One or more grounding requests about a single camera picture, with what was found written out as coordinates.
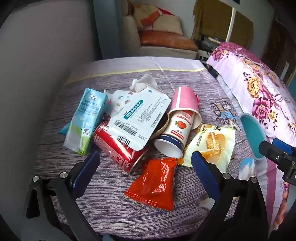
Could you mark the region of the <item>white orange throw pillow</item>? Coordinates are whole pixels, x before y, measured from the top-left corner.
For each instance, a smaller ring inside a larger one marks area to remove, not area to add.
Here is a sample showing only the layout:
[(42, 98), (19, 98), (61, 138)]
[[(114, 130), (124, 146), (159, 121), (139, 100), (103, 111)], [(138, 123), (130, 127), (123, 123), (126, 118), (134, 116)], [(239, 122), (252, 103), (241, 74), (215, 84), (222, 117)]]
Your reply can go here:
[(140, 31), (183, 35), (180, 18), (152, 4), (133, 4), (133, 18)]

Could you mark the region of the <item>pink paper cup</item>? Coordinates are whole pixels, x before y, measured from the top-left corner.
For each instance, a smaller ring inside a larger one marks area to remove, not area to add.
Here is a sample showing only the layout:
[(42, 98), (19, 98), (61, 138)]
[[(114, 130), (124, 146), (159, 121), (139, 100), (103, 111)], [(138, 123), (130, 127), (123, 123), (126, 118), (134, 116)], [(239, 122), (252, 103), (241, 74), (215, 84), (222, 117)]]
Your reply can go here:
[(199, 97), (191, 87), (180, 86), (174, 93), (171, 111), (188, 109), (199, 112), (199, 103)]

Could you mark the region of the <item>brown paper bowl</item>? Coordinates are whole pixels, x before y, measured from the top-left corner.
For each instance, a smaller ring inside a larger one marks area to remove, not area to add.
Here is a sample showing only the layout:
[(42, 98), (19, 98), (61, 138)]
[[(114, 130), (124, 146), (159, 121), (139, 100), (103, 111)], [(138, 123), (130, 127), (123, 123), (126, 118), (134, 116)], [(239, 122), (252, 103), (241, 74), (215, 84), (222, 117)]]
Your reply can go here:
[(152, 133), (150, 140), (155, 139), (156, 137), (158, 137), (159, 135), (161, 135), (164, 130), (166, 129), (166, 127), (168, 126), (170, 121), (170, 116), (168, 113), (164, 113), (164, 115), (161, 117), (158, 125), (156, 126), (154, 132)]

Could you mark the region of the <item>white tissue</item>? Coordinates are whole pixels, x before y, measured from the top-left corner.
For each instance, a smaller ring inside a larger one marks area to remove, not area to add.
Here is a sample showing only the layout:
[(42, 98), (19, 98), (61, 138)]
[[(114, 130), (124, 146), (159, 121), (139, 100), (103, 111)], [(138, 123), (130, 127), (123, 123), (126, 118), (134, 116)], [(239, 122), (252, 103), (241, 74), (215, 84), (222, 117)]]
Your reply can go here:
[(158, 88), (157, 82), (150, 74), (144, 74), (144, 76), (140, 79), (133, 79), (132, 85), (129, 87), (129, 89), (132, 92), (140, 93), (142, 90), (147, 88), (147, 86)]

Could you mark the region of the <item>white medicine box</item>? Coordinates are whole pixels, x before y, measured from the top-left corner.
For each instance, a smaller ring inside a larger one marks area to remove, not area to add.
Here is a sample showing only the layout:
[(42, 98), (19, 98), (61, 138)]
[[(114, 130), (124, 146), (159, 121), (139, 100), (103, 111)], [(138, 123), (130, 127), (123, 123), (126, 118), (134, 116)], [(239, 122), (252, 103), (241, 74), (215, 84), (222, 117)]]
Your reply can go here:
[(132, 95), (130, 102), (108, 123), (108, 133), (135, 151), (142, 150), (150, 139), (171, 99), (161, 90), (147, 85)]

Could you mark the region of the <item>strawberry yogurt paper cup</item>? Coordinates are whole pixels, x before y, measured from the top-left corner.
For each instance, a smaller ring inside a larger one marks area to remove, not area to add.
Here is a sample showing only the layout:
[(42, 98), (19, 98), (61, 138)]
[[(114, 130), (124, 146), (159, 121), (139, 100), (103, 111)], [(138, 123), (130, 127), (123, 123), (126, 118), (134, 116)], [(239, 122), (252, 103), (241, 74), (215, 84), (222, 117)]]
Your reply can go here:
[(201, 124), (201, 115), (190, 108), (170, 112), (170, 121), (165, 130), (154, 140), (155, 148), (170, 158), (182, 158), (191, 130)]

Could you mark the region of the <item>white sofa with cushions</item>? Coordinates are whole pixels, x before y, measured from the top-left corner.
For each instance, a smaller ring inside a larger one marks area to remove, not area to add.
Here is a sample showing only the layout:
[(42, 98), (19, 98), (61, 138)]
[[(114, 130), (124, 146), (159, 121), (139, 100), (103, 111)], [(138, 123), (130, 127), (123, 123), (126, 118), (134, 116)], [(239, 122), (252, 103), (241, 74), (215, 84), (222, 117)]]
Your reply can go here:
[(151, 4), (122, 1), (122, 51), (126, 57), (195, 59), (198, 47), (183, 34), (181, 20)]

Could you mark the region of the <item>floral pink bed quilt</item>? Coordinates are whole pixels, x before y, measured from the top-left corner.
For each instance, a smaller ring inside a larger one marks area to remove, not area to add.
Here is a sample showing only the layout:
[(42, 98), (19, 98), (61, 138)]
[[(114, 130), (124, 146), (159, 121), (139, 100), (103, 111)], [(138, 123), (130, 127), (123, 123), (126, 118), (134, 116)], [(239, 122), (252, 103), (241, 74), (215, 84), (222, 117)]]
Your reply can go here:
[(268, 224), (276, 230), (285, 216), (283, 198), (289, 184), (283, 181), (283, 172), (276, 164), (259, 153), (255, 142), (271, 143), (277, 138), (295, 146), (295, 101), (279, 77), (239, 45), (221, 43), (206, 63), (218, 73), (218, 81), (234, 108), (254, 121), (254, 127), (244, 130), (254, 135), (248, 142), (255, 156)]

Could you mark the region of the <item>blue green milk carton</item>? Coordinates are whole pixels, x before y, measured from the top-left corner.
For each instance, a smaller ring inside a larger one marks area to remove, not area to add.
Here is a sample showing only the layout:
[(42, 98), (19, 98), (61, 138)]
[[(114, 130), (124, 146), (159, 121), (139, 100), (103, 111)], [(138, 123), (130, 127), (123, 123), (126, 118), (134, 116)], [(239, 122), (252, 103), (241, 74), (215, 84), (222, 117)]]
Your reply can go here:
[(108, 97), (105, 93), (86, 88), (66, 133), (64, 146), (85, 156), (90, 148), (94, 130), (103, 119)]

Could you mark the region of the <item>purple wood-print tablecloth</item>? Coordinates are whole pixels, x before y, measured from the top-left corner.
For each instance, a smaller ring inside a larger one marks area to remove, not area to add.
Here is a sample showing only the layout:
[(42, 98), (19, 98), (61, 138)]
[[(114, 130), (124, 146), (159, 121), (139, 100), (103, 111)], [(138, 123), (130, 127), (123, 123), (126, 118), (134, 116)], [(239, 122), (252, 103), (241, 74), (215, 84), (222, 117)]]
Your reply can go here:
[(75, 71), (58, 94), (38, 146), (34, 174), (55, 189), (54, 212), (75, 207), (91, 235), (184, 240), (208, 212), (191, 165), (198, 150), (238, 177), (253, 153), (237, 112), (197, 60), (129, 57)]

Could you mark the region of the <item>yellow bread wrapper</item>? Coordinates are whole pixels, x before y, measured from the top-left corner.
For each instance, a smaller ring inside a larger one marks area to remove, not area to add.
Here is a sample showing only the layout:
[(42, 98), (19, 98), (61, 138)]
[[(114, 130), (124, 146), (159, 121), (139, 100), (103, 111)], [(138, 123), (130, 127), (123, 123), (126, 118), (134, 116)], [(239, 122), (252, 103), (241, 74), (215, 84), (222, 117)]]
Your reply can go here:
[(235, 131), (225, 126), (201, 124), (195, 137), (187, 144), (183, 157), (177, 159), (180, 166), (192, 167), (191, 156), (199, 151), (211, 164), (215, 164), (221, 172), (226, 172), (235, 146)]

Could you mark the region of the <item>red orange snack bag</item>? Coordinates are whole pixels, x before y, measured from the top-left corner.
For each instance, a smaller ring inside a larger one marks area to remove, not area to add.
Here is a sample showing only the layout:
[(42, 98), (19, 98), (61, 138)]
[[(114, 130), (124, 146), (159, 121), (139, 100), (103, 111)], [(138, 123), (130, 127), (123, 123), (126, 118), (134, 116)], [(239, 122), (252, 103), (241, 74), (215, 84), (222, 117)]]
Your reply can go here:
[(148, 206), (172, 211), (176, 166), (175, 158), (148, 160), (142, 174), (125, 191), (125, 196)]

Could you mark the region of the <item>patterned white wet-wipe pack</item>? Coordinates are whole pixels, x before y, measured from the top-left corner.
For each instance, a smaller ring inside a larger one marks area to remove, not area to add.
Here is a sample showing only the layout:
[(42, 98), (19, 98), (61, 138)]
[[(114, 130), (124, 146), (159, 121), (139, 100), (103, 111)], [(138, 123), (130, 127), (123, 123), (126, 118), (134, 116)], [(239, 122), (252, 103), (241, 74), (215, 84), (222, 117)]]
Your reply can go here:
[(108, 102), (106, 108), (106, 115), (114, 116), (119, 113), (129, 102), (133, 92), (127, 90), (116, 90), (113, 93), (104, 90), (104, 94), (107, 95)]

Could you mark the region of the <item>red cola can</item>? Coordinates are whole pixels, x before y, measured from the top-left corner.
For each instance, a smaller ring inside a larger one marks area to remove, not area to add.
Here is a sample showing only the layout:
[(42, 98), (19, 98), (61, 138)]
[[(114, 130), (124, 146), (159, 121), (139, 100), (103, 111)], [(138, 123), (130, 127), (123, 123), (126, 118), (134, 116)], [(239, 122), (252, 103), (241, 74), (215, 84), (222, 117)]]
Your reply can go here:
[(104, 121), (94, 131), (93, 142), (111, 157), (122, 170), (132, 174), (142, 165), (142, 159), (149, 148), (145, 147), (140, 151), (135, 151), (113, 138), (107, 129), (108, 121)]

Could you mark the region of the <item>teal plastic trash bin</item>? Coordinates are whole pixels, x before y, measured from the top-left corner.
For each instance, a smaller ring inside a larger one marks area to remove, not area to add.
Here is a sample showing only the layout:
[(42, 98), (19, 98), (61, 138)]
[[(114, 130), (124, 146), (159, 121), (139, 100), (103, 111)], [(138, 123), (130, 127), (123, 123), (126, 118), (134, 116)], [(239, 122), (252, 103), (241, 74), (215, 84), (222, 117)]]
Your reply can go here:
[(239, 117), (255, 159), (262, 161), (265, 157), (259, 152), (259, 144), (266, 140), (266, 135), (259, 121), (248, 113), (242, 113)]

